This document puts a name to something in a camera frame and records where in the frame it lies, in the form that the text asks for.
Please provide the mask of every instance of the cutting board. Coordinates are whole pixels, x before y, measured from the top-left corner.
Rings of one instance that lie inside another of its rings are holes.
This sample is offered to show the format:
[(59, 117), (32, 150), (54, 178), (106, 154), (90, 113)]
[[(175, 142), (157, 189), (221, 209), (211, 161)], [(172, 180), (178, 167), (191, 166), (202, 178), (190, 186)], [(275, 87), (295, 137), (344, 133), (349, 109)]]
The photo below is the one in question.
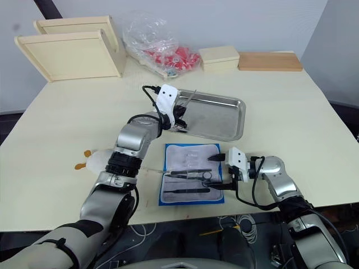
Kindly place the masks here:
[(295, 53), (240, 52), (239, 70), (245, 71), (302, 71)]

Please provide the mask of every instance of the plastic bag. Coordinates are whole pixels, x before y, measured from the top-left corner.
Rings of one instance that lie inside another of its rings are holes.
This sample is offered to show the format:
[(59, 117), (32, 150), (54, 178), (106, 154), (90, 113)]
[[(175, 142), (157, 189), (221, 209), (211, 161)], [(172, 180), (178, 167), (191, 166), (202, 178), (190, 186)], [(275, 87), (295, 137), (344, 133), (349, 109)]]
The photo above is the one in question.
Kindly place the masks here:
[(179, 46), (166, 21), (149, 13), (131, 12), (123, 20), (123, 41), (129, 55), (164, 79), (196, 68), (200, 56)]

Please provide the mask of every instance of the small wooden box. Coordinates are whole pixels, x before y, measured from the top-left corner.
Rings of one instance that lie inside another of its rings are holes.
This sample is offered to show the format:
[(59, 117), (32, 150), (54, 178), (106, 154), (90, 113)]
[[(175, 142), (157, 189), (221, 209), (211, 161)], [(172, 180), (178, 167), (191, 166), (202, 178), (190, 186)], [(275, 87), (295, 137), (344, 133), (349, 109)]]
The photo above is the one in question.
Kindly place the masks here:
[(233, 46), (200, 49), (199, 53), (204, 71), (238, 68), (240, 55)]

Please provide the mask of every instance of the white tabletop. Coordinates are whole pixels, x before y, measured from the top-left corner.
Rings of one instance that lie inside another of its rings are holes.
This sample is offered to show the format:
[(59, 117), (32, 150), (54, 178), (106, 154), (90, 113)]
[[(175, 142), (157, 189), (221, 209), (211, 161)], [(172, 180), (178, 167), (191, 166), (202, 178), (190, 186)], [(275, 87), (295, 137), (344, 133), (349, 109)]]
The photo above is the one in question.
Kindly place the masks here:
[[(201, 69), (167, 82), (242, 99), (244, 133), (219, 142), (222, 152), (236, 146), (251, 155), (275, 155), (314, 206), (358, 202), (359, 145), (305, 72)], [(49, 230), (79, 218), (96, 175), (75, 170), (85, 150), (112, 148), (129, 117), (153, 108), (142, 85), (161, 85), (156, 75), (127, 61), (123, 78), (94, 78), (47, 84), (0, 147), (0, 231)], [(164, 131), (150, 145), (142, 165), (163, 167), (165, 143), (218, 141)], [(138, 175), (140, 205), (130, 224), (259, 212), (225, 191), (221, 205), (158, 206), (161, 175)], [(251, 200), (251, 183), (240, 184)], [(260, 180), (260, 203), (272, 202)]]

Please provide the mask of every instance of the metal tray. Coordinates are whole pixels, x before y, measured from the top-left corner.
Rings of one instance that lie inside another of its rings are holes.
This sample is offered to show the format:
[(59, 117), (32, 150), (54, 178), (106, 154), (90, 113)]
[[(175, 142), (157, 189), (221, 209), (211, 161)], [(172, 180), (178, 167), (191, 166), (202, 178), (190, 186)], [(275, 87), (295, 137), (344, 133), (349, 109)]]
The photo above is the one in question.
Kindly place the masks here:
[[(193, 91), (179, 90), (176, 104), (186, 102)], [(187, 105), (186, 129), (172, 129), (192, 136), (232, 142), (243, 135), (246, 105), (237, 98), (196, 92)]]

